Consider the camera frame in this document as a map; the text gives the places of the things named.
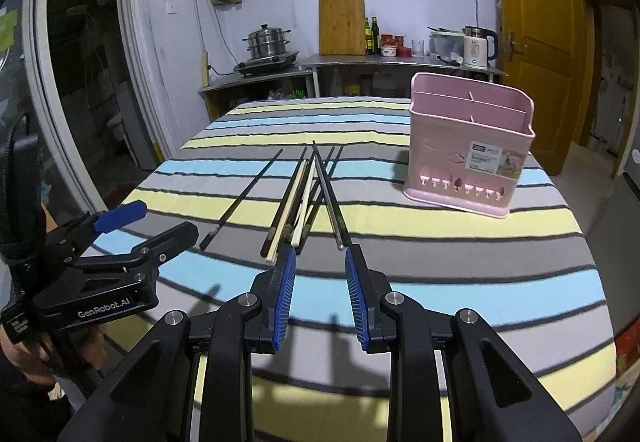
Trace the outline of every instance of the blue stripe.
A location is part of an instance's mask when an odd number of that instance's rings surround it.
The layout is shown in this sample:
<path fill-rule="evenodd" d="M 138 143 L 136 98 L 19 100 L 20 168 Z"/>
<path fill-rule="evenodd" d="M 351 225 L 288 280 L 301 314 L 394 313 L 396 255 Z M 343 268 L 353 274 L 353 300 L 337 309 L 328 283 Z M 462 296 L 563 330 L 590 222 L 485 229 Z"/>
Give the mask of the blue stripe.
<path fill-rule="evenodd" d="M 296 160 L 275 162 L 266 172 L 266 176 L 289 178 L 296 168 Z M 159 173 L 174 173 L 222 176 L 255 176 L 267 165 L 258 160 L 167 160 L 159 168 Z M 335 168 L 333 179 L 378 178 L 382 180 L 406 180 L 408 167 L 404 164 L 384 160 L 340 160 Z M 551 180 L 542 169 L 522 171 L 518 185 L 550 184 Z"/>
<path fill-rule="evenodd" d="M 337 123 L 337 122 L 378 122 L 381 124 L 406 124 L 409 125 L 410 117 L 399 115 L 376 115 L 374 113 L 360 113 L 352 115 L 306 115 L 300 117 L 270 117 L 270 118 L 245 118 L 242 120 L 216 121 L 207 129 L 232 129 L 235 127 L 250 126 L 274 126 L 287 124 L 308 123 Z"/>
<path fill-rule="evenodd" d="M 100 236 L 95 245 L 111 253 L 126 253 L 142 241 L 142 238 L 128 232 L 114 231 Z M 162 277 L 201 294 L 219 285 L 216 298 L 221 301 L 248 292 L 259 272 L 256 268 L 190 251 L 183 252 L 160 268 Z M 392 287 L 420 301 L 430 310 L 454 314 L 461 308 L 473 308 L 493 326 L 553 317 L 604 300 L 596 269 L 519 283 L 395 283 Z M 304 321 L 337 321 L 340 325 L 353 327 L 346 281 L 297 275 L 290 315 Z"/>

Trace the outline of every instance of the dark bottle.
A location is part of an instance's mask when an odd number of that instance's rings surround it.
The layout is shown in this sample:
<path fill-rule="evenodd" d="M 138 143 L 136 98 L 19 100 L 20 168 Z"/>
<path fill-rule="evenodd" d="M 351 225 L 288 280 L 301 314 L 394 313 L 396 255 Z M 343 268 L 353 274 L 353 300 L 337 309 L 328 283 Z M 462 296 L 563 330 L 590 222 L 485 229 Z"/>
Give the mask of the dark bottle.
<path fill-rule="evenodd" d="M 369 18 L 364 18 L 364 41 L 365 41 L 365 53 L 367 56 L 373 55 L 373 39 L 371 34 L 371 28 L 369 27 Z"/>
<path fill-rule="evenodd" d="M 371 34 L 373 39 L 373 54 L 376 56 L 381 56 L 382 51 L 380 50 L 380 28 L 378 28 L 378 19 L 375 17 L 371 18 Z"/>

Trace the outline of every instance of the stainless steel pot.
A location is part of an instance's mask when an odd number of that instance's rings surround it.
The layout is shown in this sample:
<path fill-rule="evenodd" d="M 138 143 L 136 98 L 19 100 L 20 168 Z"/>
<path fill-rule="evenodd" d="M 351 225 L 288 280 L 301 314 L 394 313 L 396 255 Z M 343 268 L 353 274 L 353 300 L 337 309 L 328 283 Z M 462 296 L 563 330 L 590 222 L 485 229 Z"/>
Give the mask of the stainless steel pot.
<path fill-rule="evenodd" d="M 286 34 L 291 30 L 282 30 L 282 28 L 270 28 L 269 25 L 262 25 L 260 30 L 251 32 L 247 41 L 251 52 L 252 59 L 263 59 L 264 57 L 279 56 L 287 53 Z"/>

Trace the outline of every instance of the stove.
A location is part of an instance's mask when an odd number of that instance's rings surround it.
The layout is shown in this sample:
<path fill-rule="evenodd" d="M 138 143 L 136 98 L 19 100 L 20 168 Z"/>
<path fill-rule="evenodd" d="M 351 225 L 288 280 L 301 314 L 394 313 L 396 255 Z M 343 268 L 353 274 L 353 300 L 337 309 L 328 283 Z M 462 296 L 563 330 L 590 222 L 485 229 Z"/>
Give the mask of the stove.
<path fill-rule="evenodd" d="M 245 62 L 240 62 L 234 68 L 234 72 L 242 73 L 244 76 L 281 72 L 289 68 L 295 62 L 297 56 L 298 52 L 286 52 L 278 56 L 249 59 Z"/>

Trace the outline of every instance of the wooden door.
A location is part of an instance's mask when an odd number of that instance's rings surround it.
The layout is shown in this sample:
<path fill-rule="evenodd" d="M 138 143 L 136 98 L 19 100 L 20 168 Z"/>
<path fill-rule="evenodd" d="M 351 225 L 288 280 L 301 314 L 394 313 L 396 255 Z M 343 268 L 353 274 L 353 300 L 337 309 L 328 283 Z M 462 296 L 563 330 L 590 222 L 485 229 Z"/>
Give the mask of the wooden door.
<path fill-rule="evenodd" d="M 557 175 L 575 126 L 582 85 L 583 0 L 502 0 L 505 83 L 535 103 L 531 152 Z"/>

